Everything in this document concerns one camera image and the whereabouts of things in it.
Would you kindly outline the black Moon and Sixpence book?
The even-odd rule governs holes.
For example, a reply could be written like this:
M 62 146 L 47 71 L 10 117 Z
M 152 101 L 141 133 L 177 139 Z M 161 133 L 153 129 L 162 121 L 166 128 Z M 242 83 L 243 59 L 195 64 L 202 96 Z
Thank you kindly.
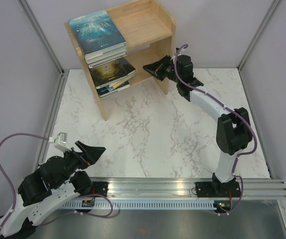
M 128 76 L 136 73 L 137 71 L 136 68 L 129 62 L 123 63 L 122 66 Z

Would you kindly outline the Robinson Crusoe purple book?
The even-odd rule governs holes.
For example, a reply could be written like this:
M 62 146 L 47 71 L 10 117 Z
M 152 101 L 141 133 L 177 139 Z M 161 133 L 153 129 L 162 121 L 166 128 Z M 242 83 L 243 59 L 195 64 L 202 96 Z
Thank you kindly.
M 127 54 L 124 54 L 124 55 L 121 55 L 121 56 L 118 56 L 118 57 L 115 57 L 115 58 L 111 58 L 111 59 L 104 59 L 104 60 L 101 60 L 101 61 L 89 64 L 88 68 L 91 69 L 91 68 L 97 67 L 99 65 L 106 64 L 106 63 L 109 63 L 111 61 L 120 59 L 120 58 L 125 57 L 125 56 L 127 56 Z

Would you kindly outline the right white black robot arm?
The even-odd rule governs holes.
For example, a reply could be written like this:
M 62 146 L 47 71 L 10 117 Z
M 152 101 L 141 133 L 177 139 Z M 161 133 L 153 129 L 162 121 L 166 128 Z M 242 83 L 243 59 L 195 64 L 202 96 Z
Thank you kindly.
M 169 79 L 176 83 L 179 94 L 201 107 L 217 123 L 216 143 L 221 150 L 216 171 L 210 182 L 196 182 L 195 194 L 199 198 L 240 197 L 235 169 L 239 156 L 253 140 L 249 113 L 245 108 L 230 109 L 209 94 L 193 74 L 193 64 L 187 55 L 162 59 L 143 66 L 159 81 Z

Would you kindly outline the grey white book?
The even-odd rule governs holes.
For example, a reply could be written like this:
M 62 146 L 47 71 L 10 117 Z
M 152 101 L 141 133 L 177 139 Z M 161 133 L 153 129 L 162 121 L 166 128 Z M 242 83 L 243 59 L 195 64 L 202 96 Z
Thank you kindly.
M 91 64 L 93 62 L 104 60 L 104 59 L 107 59 L 109 57 L 116 56 L 116 55 L 119 55 L 119 54 L 123 54 L 123 53 L 126 53 L 126 52 L 127 52 L 127 50 L 125 48 L 123 48 L 123 49 L 120 49 L 120 50 L 114 50 L 114 51 L 102 54 L 100 56 L 97 56 L 97 57 L 94 57 L 94 58 L 91 58 L 91 59 L 86 59 L 85 61 L 86 61 L 87 64 Z

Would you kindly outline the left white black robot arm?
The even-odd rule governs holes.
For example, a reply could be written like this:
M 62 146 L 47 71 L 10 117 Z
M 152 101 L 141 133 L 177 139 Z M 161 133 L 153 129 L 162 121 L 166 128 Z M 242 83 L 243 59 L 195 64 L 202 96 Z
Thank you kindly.
M 0 239 L 25 239 L 64 203 L 93 192 L 93 182 L 85 169 L 94 165 L 105 147 L 88 146 L 80 141 L 76 152 L 65 141 L 54 140 L 63 156 L 53 156 L 19 185 L 14 202 L 0 217 Z

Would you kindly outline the green gold fantasy book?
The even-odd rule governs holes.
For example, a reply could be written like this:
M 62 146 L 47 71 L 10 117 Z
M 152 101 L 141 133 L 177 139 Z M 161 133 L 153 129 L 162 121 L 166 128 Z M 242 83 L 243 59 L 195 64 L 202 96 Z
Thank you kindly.
M 124 57 L 89 69 L 96 89 L 117 83 L 128 77 L 122 64 L 129 62 Z

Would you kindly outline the yellow book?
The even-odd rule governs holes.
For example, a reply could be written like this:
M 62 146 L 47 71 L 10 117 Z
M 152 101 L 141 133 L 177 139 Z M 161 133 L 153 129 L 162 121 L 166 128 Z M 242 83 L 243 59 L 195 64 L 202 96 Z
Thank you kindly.
M 117 82 L 116 84 L 112 85 L 112 88 L 116 89 L 116 88 L 120 87 L 121 85 L 126 84 L 127 82 L 128 82 L 128 80 L 122 80 L 122 81 Z

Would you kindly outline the teal sea cover book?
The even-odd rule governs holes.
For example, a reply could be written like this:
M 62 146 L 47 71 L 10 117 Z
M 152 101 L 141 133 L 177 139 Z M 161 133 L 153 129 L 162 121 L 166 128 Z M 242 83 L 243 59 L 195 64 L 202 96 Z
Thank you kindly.
M 68 24 L 86 57 L 99 56 L 126 45 L 106 10 L 70 19 Z

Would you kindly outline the Wuthering Heights dark blue book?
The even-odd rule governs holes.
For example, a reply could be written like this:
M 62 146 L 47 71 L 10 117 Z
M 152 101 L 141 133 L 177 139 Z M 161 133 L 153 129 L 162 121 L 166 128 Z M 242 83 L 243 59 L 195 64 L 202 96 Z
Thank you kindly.
M 130 86 L 129 82 L 126 81 L 115 89 L 112 87 L 108 87 L 108 86 L 99 88 L 99 89 L 97 89 L 97 93 L 98 93 L 100 98 L 103 98 L 103 97 L 108 96 L 110 94 L 113 94 L 115 92 L 124 90 L 124 89 L 128 88 L 129 86 Z

